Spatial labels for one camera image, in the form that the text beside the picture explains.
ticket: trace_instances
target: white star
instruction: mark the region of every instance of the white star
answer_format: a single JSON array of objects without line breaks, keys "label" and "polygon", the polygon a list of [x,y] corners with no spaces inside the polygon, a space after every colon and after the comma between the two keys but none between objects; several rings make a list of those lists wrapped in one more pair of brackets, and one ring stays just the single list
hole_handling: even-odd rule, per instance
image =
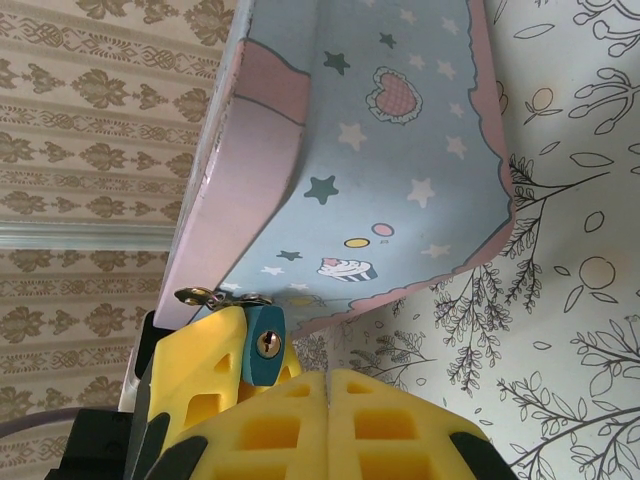
[{"label": "white star", "polygon": [[280,273],[284,273],[284,271],[280,268],[280,267],[264,267],[262,270],[260,270],[262,273],[270,273],[271,275],[273,275],[274,277],[276,275],[279,275]]},{"label": "white star", "polygon": [[400,9],[400,18],[403,20],[406,20],[407,22],[409,22],[411,25],[413,25],[414,23],[416,23],[416,21],[418,20],[416,18],[416,16],[413,14],[412,11],[410,10],[403,10],[402,8]]},{"label": "white star", "polygon": [[234,292],[240,288],[240,285],[238,285],[237,283],[222,282],[222,285],[220,285],[220,288],[224,290],[231,290],[232,292]]},{"label": "white star", "polygon": [[359,123],[354,123],[353,125],[341,123],[340,130],[342,130],[342,133],[338,137],[338,141],[340,143],[348,143],[356,152],[359,152],[360,144],[367,139],[360,128]]},{"label": "white star", "polygon": [[413,190],[407,197],[407,200],[416,200],[421,208],[427,207],[427,200],[435,197],[435,192],[431,189],[431,179],[425,178],[422,182],[419,180],[411,180]]},{"label": "white star", "polygon": [[460,31],[460,29],[456,25],[456,22],[444,17],[442,17],[442,28],[444,28],[445,30],[449,30],[454,35],[457,35],[458,31]]},{"label": "white star", "polygon": [[433,243],[429,245],[429,250],[423,250],[420,253],[423,255],[430,255],[431,258],[438,258],[440,255],[449,255],[449,249],[451,245],[444,245],[442,247],[438,247]]},{"label": "white star", "polygon": [[413,65],[418,70],[422,70],[425,66],[424,60],[422,60],[422,55],[409,54],[409,64]]},{"label": "white star", "polygon": [[455,153],[460,157],[460,159],[464,159],[464,152],[467,151],[467,147],[462,143],[462,139],[460,137],[447,137],[447,152]]},{"label": "white star", "polygon": [[451,113],[457,115],[458,118],[462,118],[462,115],[464,115],[464,110],[462,110],[462,107],[459,103],[450,103],[449,106],[451,107]]},{"label": "white star", "polygon": [[450,62],[441,62],[438,60],[438,73],[446,75],[449,77],[449,80],[453,80],[453,76],[456,74],[456,71],[453,69]]}]

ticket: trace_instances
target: grey cable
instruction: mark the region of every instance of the grey cable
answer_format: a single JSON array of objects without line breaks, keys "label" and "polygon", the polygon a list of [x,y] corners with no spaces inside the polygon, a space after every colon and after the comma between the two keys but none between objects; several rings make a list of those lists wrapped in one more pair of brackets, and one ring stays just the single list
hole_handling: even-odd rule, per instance
[{"label": "grey cable", "polygon": [[[116,411],[118,409],[115,406],[91,408],[95,410],[110,411]],[[74,420],[78,415],[78,412],[82,409],[83,407],[61,408],[60,410],[51,410],[49,412],[32,413],[30,415],[25,415],[24,417],[0,423],[0,438],[4,438],[33,427]]]}]

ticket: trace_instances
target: polka dot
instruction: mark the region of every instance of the polka dot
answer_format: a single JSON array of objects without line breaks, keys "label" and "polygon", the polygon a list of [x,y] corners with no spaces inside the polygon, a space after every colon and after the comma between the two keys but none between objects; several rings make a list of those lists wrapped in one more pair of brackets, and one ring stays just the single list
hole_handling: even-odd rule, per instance
[{"label": "polka dot", "polygon": [[345,247],[349,248],[363,248],[369,245],[371,242],[366,238],[350,238],[344,242]]},{"label": "polka dot", "polygon": [[376,223],[371,227],[371,231],[381,237],[392,237],[396,233],[393,227],[386,223]]}]

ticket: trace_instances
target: star print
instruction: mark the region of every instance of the star print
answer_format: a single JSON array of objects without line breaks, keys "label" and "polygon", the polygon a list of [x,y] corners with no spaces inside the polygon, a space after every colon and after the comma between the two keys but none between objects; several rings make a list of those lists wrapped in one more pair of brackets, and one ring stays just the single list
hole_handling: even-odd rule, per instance
[{"label": "star print", "polygon": [[454,35],[457,35],[458,31],[460,31],[460,29],[456,25],[456,22],[444,17],[442,17],[442,28],[444,28],[445,30],[449,30]]},{"label": "star print", "polygon": [[356,152],[359,152],[360,144],[367,139],[367,137],[362,134],[360,124],[345,125],[341,123],[340,130],[342,130],[342,134],[338,137],[338,141],[340,143],[348,143]]},{"label": "star print", "polygon": [[220,288],[222,288],[223,290],[231,290],[232,292],[234,292],[240,288],[240,285],[238,285],[237,283],[222,282]]},{"label": "star print", "polygon": [[280,255],[276,255],[276,257],[286,258],[290,262],[293,262],[297,258],[302,258],[300,252],[287,252],[285,250],[280,250]]},{"label": "star print", "polygon": [[344,53],[334,55],[329,52],[324,52],[324,54],[327,56],[327,61],[324,62],[323,65],[325,67],[335,68],[336,71],[344,77],[344,69],[351,68],[351,65],[344,60]]},{"label": "star print", "polygon": [[441,62],[438,60],[438,73],[446,75],[449,77],[449,80],[453,80],[453,76],[456,74],[456,71],[453,69],[450,62]]},{"label": "star print", "polygon": [[429,250],[423,250],[420,253],[423,255],[429,255],[431,258],[438,258],[440,255],[449,255],[449,249],[451,245],[444,245],[442,247],[438,247],[437,245],[431,244],[429,245]]},{"label": "star print", "polygon": [[333,186],[333,182],[336,180],[335,175],[331,175],[329,178],[320,180],[316,177],[311,177],[311,189],[304,194],[306,198],[316,198],[320,205],[326,205],[327,200],[332,195],[337,195],[340,190]]},{"label": "star print", "polygon": [[422,55],[409,54],[409,64],[413,65],[418,70],[422,70],[425,66],[424,60],[422,59]]},{"label": "star print", "polygon": [[462,110],[462,107],[459,103],[450,103],[449,106],[451,107],[451,113],[457,115],[458,118],[462,118],[462,115],[464,115],[464,110]]},{"label": "star print", "polygon": [[447,152],[455,153],[460,157],[460,159],[464,159],[464,152],[467,151],[467,147],[462,143],[462,139],[460,137],[447,137]]},{"label": "star print", "polygon": [[262,273],[270,273],[274,277],[276,275],[280,275],[281,273],[284,273],[284,271],[280,267],[275,267],[275,268],[274,267],[264,267],[262,270],[260,270],[260,272],[262,272]]},{"label": "star print", "polygon": [[416,16],[413,14],[413,12],[409,10],[403,10],[402,8],[400,9],[400,18],[403,20],[406,20],[411,25],[416,23],[416,20],[418,20]]},{"label": "star print", "polygon": [[380,43],[384,43],[385,45],[388,45],[389,48],[393,48],[393,46],[398,42],[393,39],[392,34],[384,34],[380,32]]},{"label": "star print", "polygon": [[416,200],[421,208],[427,207],[427,200],[435,197],[435,192],[431,189],[431,179],[425,178],[423,181],[411,180],[413,190],[407,197],[407,200]]}]

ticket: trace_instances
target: ceiling trim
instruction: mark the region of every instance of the ceiling trim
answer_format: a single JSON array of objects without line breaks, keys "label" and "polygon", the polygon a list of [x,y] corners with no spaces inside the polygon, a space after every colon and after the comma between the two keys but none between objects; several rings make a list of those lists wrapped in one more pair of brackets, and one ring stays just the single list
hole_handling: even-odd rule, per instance
[{"label": "ceiling trim", "polygon": [[0,222],[0,248],[166,252],[173,227]]}]

